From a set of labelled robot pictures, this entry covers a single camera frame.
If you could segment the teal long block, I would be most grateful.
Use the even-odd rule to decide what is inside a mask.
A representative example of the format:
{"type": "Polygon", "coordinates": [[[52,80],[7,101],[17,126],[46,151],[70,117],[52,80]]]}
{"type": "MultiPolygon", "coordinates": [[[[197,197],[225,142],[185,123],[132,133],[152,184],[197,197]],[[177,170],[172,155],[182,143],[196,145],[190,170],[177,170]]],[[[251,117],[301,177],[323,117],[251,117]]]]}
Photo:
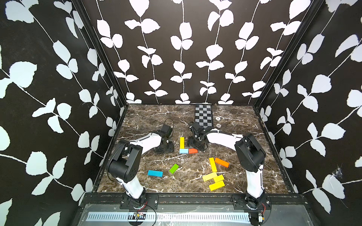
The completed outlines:
{"type": "Polygon", "coordinates": [[[148,170],[148,176],[152,176],[152,177],[163,177],[163,172],[162,171],[157,171],[157,170],[148,170]]]}

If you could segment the red short block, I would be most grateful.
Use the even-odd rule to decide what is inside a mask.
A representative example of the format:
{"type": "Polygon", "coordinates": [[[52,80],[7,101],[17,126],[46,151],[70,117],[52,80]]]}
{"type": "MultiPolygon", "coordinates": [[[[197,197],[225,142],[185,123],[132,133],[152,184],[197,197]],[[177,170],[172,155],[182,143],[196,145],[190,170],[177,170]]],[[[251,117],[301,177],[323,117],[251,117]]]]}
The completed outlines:
{"type": "Polygon", "coordinates": [[[191,153],[198,153],[198,150],[195,148],[191,148],[191,149],[189,149],[189,154],[191,154],[191,153]]]}

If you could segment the yellow long block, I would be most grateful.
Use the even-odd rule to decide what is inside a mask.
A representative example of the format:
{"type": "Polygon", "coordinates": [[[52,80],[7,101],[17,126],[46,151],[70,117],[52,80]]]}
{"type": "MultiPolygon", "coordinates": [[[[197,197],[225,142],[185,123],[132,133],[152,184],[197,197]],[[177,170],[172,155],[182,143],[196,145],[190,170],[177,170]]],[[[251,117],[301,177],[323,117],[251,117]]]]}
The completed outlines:
{"type": "Polygon", "coordinates": [[[185,148],[185,138],[180,137],[180,149],[184,149],[184,148],[185,148]]]}

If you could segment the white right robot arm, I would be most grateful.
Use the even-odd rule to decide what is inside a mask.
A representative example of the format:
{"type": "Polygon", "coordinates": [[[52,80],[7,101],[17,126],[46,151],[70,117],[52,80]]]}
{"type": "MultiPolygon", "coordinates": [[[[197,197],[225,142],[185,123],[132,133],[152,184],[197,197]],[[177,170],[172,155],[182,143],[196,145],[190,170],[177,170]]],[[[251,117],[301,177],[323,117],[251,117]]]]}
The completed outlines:
{"type": "Polygon", "coordinates": [[[188,146],[205,151],[208,144],[217,144],[234,150],[242,168],[246,171],[247,192],[245,202],[256,209],[265,199],[263,170],[266,152],[252,134],[238,135],[222,132],[217,128],[200,126],[197,122],[189,126],[192,136],[188,146]]]}

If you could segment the light blue short block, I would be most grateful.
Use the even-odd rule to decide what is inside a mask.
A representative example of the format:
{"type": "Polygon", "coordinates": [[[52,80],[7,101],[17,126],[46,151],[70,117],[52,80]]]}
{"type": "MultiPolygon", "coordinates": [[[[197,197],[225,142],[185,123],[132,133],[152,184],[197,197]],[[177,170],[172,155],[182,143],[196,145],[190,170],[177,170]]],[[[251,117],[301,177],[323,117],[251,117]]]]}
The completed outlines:
{"type": "Polygon", "coordinates": [[[188,150],[188,149],[180,149],[180,150],[179,150],[179,153],[181,153],[181,154],[188,154],[188,153],[189,153],[189,150],[188,150]]]}

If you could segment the orange long block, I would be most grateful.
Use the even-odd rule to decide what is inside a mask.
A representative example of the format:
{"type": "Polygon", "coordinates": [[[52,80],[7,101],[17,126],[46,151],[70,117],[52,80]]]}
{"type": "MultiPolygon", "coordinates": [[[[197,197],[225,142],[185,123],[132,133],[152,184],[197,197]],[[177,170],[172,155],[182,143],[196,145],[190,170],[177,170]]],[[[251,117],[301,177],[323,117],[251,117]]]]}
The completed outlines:
{"type": "Polygon", "coordinates": [[[219,164],[219,165],[221,165],[221,166],[223,166],[223,167],[226,167],[226,168],[229,168],[229,166],[230,166],[230,163],[229,163],[229,162],[226,162],[226,161],[221,160],[221,159],[219,159],[219,158],[215,158],[215,163],[216,163],[216,164],[219,164]]]}

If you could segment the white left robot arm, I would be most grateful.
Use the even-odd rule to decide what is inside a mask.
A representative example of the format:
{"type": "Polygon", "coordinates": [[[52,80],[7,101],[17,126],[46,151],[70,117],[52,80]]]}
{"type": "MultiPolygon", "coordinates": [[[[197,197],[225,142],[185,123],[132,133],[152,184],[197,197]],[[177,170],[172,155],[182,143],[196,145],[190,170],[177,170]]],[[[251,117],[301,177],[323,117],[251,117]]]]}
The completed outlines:
{"type": "Polygon", "coordinates": [[[145,189],[137,177],[141,157],[152,149],[159,153],[173,152],[172,135],[172,132],[156,131],[132,141],[119,140],[107,164],[107,172],[122,184],[126,195],[135,200],[144,198],[145,189]]]}

